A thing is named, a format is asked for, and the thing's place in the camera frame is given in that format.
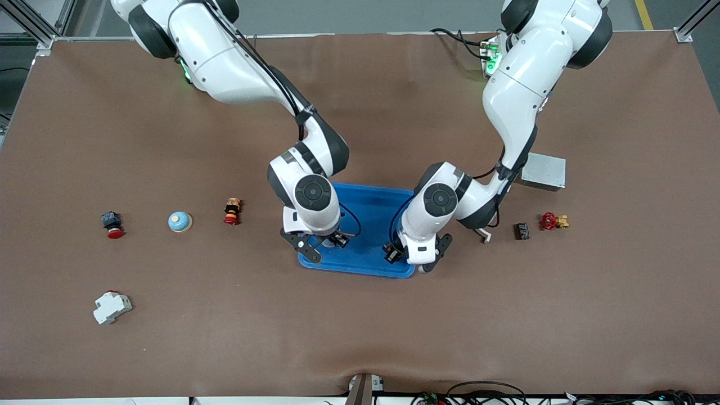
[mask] green light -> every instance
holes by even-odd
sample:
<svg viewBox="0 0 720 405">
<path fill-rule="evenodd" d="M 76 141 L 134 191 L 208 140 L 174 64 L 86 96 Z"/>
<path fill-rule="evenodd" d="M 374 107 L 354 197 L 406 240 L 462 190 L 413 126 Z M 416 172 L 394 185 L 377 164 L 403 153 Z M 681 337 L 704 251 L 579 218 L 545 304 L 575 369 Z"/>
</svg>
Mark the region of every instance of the green light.
<svg viewBox="0 0 720 405">
<path fill-rule="evenodd" d="M 492 76 L 493 73 L 495 73 L 495 69 L 500 64 L 500 60 L 503 59 L 503 54 L 497 52 L 495 55 L 492 56 L 492 58 L 487 62 L 487 65 L 485 66 L 485 73 L 487 73 L 488 76 Z"/>
<path fill-rule="evenodd" d="M 182 70 L 185 73 L 185 80 L 188 81 L 188 83 L 192 83 L 192 79 L 190 79 L 190 73 L 187 71 L 187 65 L 185 65 L 185 61 L 180 59 L 180 66 L 182 66 Z"/>
</svg>

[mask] yellow floor line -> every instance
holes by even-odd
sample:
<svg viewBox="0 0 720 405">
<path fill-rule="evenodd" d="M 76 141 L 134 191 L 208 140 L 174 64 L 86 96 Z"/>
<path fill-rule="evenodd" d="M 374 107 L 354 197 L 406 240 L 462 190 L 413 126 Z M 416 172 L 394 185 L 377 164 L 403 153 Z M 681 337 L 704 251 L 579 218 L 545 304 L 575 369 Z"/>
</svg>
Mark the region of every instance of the yellow floor line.
<svg viewBox="0 0 720 405">
<path fill-rule="evenodd" d="M 642 21 L 642 27 L 646 30 L 654 30 L 654 28 L 652 27 L 652 21 L 650 21 L 650 14 L 647 13 L 645 0 L 635 0 L 635 7 L 637 7 L 637 12 L 638 14 L 640 14 L 640 21 Z"/>
</svg>

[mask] metal box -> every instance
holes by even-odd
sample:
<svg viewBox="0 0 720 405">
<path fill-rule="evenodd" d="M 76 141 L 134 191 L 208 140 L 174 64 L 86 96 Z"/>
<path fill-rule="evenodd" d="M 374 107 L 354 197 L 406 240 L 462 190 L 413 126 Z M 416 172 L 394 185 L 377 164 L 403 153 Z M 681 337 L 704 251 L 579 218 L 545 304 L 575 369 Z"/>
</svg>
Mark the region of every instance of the metal box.
<svg viewBox="0 0 720 405">
<path fill-rule="evenodd" d="M 528 163 L 518 176 L 518 183 L 555 192 L 565 188 L 565 159 L 530 153 Z"/>
</svg>

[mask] white robotic arm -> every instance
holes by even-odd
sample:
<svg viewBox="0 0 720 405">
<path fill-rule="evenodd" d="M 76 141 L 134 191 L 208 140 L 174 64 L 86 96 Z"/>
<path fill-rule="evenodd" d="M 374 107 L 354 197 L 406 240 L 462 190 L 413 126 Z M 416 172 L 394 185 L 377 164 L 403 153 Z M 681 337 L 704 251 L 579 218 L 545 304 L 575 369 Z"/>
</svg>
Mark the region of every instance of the white robotic arm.
<svg viewBox="0 0 720 405">
<path fill-rule="evenodd" d="M 451 218 L 468 229 L 484 228 L 492 221 L 527 162 L 539 108 L 560 75 L 567 67 L 589 65 L 610 42 L 612 22 L 604 9 L 608 2 L 505 0 L 501 14 L 505 32 L 498 42 L 506 54 L 482 94 L 485 113 L 503 139 L 505 152 L 489 184 L 447 162 L 430 166 L 384 246 L 388 261 L 406 257 L 411 264 L 422 264 L 421 271 L 430 271 L 452 240 L 449 235 L 437 237 Z M 453 210 L 446 205 L 443 215 L 436 215 L 438 201 L 429 199 L 428 193 L 441 186 L 444 192 L 455 192 L 456 204 Z"/>
<path fill-rule="evenodd" d="M 226 104 L 277 102 L 294 116 L 300 139 L 268 168 L 268 181 L 284 205 L 281 235 L 314 262 L 321 257 L 309 236 L 344 247 L 348 238 L 338 230 L 339 201 L 328 178 L 345 169 L 347 144 L 235 29 L 235 0 L 112 0 L 112 5 L 143 49 L 181 61 L 193 85 L 212 98 Z"/>
</svg>

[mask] brown paper mat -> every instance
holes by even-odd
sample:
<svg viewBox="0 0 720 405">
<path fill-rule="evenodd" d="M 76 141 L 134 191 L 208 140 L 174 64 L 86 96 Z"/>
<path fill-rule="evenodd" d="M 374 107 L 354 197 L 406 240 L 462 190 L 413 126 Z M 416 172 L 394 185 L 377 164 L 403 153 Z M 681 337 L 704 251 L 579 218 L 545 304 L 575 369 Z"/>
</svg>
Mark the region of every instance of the brown paper mat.
<svg viewBox="0 0 720 405">
<path fill-rule="evenodd" d="M 500 153 L 462 44 L 258 49 L 348 141 L 337 182 L 411 188 L 434 162 L 479 174 Z M 533 150 L 567 159 L 567 189 L 513 187 L 491 244 L 452 223 L 432 275 L 306 270 L 265 179 L 297 134 L 285 110 L 220 104 L 136 43 L 56 43 L 0 153 L 0 396 L 320 395 L 359 372 L 388 390 L 720 391 L 720 117 L 692 47 L 616 34 L 538 127 Z M 234 228 L 229 197 L 246 201 Z M 104 236 L 107 210 L 124 238 Z M 167 228 L 175 210 L 194 217 L 186 234 Z M 541 233 L 548 210 L 571 228 Z M 532 239 L 514 241 L 523 221 Z M 98 326 L 108 289 L 134 309 Z"/>
</svg>

